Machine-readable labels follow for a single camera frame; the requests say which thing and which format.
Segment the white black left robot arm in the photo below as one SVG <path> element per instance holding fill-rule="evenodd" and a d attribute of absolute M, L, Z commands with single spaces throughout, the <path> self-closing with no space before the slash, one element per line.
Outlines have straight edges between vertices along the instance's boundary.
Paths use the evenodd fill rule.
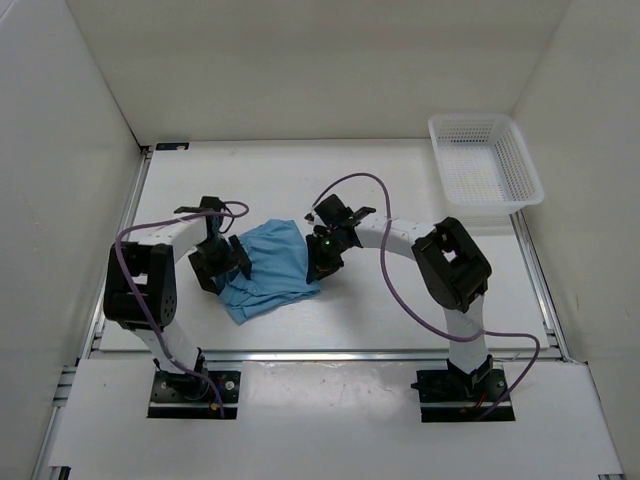
<path fill-rule="evenodd" d="M 216 280 L 226 274 L 251 277 L 252 263 L 235 235 L 223 229 L 249 213 L 243 202 L 204 196 L 197 206 L 182 206 L 173 217 L 128 227 L 109 252 L 103 312 L 132 332 L 150 350 L 157 372 L 188 400 L 222 403 L 209 376 L 202 350 L 176 319 L 176 264 L 187 257 L 198 285 L 218 295 Z"/>

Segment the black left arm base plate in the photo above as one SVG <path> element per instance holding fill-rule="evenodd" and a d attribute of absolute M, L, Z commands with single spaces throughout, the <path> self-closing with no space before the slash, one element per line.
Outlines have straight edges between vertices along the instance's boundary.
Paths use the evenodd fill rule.
<path fill-rule="evenodd" d="M 147 417 L 151 419 L 235 420 L 241 386 L 241 372 L 208 372 L 223 404 L 220 410 L 215 392 L 207 382 L 190 375 L 156 371 L 150 391 Z"/>

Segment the light blue shorts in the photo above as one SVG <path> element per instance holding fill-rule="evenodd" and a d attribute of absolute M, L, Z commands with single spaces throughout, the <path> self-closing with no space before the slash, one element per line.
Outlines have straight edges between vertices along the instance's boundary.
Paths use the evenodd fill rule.
<path fill-rule="evenodd" d="M 307 245 L 295 221 L 270 219 L 239 241 L 251 262 L 250 276 L 233 272 L 216 278 L 219 299 L 236 324 L 321 292 L 317 281 L 307 281 Z"/>

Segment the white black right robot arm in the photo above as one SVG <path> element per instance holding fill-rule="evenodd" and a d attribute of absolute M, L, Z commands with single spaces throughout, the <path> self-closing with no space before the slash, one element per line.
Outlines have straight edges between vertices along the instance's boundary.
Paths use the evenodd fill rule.
<path fill-rule="evenodd" d="M 486 384 L 493 359 L 483 338 L 484 295 L 492 268 L 461 222 L 453 217 L 430 226 L 387 218 L 372 207 L 356 211 L 332 194 L 305 215 L 312 232 L 306 281 L 320 281 L 344 266 L 351 248 L 377 249 L 416 262 L 431 298 L 443 308 L 449 341 L 449 387 L 470 400 Z"/>

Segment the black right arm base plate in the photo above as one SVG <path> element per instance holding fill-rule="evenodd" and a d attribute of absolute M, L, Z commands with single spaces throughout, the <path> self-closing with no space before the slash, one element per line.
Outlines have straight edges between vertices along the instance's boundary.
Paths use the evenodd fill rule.
<path fill-rule="evenodd" d="M 411 388 L 418 392 L 422 423 L 513 422 L 510 397 L 492 410 L 507 390 L 503 369 L 494 368 L 472 390 L 447 370 L 418 370 Z"/>

